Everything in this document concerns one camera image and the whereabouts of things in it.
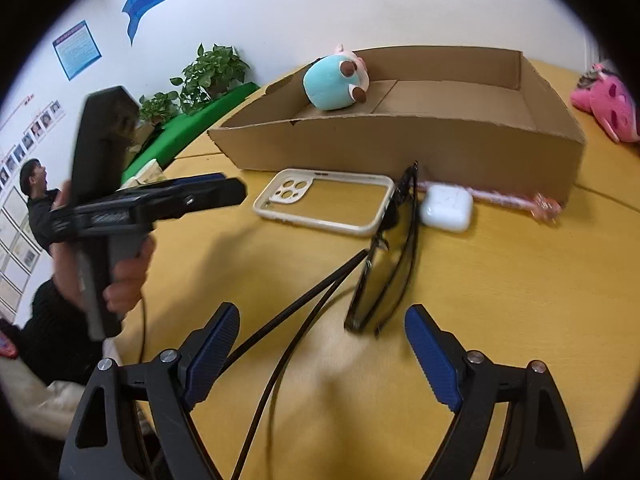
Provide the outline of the operator left hand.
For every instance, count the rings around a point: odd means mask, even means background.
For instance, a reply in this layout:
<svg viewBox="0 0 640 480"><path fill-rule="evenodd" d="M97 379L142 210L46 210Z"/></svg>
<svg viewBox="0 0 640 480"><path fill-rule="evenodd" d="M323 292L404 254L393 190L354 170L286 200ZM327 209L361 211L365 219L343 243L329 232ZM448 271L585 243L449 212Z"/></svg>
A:
<svg viewBox="0 0 640 480"><path fill-rule="evenodd" d="M120 260L114 266L112 282L103 292L107 310L125 315L141 301L142 287L148 278L155 249L155 238L147 236L134 258ZM50 246L50 251L52 280L56 289L75 307L85 310L75 249L67 243L55 243Z"/></svg>

